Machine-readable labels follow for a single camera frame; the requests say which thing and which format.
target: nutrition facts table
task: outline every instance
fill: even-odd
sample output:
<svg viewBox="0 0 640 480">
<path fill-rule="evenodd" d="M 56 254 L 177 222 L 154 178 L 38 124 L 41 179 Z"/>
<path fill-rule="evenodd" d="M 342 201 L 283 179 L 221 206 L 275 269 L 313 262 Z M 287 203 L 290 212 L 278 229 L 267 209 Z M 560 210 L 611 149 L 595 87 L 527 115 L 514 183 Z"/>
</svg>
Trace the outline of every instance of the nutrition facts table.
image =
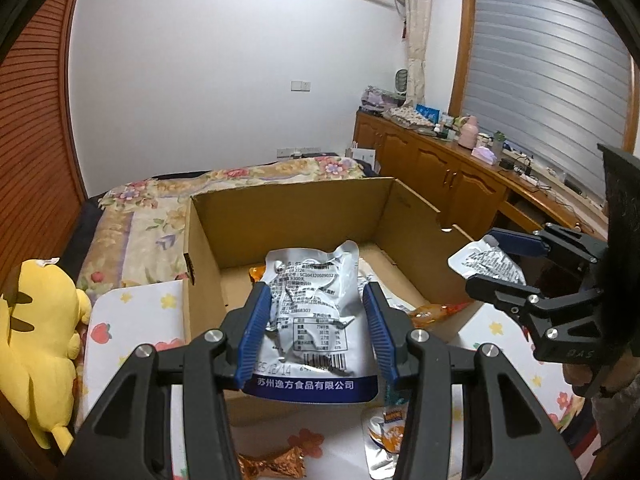
<svg viewBox="0 0 640 480">
<path fill-rule="evenodd" d="M 347 335 L 335 325 L 335 319 L 295 317 L 293 319 L 293 349 L 298 352 L 344 352 Z"/>
</svg>

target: blue label strip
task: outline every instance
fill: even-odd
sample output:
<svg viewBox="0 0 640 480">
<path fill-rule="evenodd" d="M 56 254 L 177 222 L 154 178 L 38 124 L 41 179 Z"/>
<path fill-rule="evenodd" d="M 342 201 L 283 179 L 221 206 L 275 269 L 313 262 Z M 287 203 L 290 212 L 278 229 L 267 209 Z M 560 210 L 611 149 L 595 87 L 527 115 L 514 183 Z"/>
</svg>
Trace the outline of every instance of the blue label strip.
<svg viewBox="0 0 640 480">
<path fill-rule="evenodd" d="M 254 374 L 244 393 L 263 399 L 315 404 L 369 402 L 378 394 L 378 377 L 319 379 L 267 377 Z"/>
</svg>

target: gray roller blind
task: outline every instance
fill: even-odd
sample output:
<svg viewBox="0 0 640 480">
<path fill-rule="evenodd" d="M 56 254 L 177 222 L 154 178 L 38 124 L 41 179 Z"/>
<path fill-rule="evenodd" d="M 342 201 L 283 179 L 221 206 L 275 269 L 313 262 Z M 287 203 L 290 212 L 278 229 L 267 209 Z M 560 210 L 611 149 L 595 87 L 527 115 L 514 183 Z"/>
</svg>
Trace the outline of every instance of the gray roller blind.
<svg viewBox="0 0 640 480">
<path fill-rule="evenodd" d="M 590 0 L 476 0 L 463 113 L 604 196 L 597 144 L 622 145 L 630 73 Z"/>
</svg>

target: barcode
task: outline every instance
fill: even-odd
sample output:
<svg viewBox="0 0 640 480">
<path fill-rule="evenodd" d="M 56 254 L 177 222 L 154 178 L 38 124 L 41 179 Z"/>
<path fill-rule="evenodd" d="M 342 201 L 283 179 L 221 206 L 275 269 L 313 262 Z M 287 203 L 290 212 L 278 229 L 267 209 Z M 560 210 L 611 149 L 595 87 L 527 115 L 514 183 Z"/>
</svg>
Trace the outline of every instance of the barcode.
<svg viewBox="0 0 640 480">
<path fill-rule="evenodd" d="M 334 368 L 335 370 L 347 369 L 347 357 L 345 354 L 317 355 L 304 354 L 305 365 L 313 368 Z"/>
</svg>

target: pink thermos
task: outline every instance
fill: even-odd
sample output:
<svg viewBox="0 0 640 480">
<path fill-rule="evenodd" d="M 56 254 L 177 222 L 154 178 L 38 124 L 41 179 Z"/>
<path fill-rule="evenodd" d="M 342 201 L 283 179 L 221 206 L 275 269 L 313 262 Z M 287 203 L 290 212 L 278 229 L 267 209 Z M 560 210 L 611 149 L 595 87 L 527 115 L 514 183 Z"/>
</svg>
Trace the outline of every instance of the pink thermos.
<svg viewBox="0 0 640 480">
<path fill-rule="evenodd" d="M 460 128 L 458 144 L 472 150 L 475 148 L 476 142 L 478 142 L 478 119 L 475 116 L 471 116 L 464 126 Z"/>
</svg>

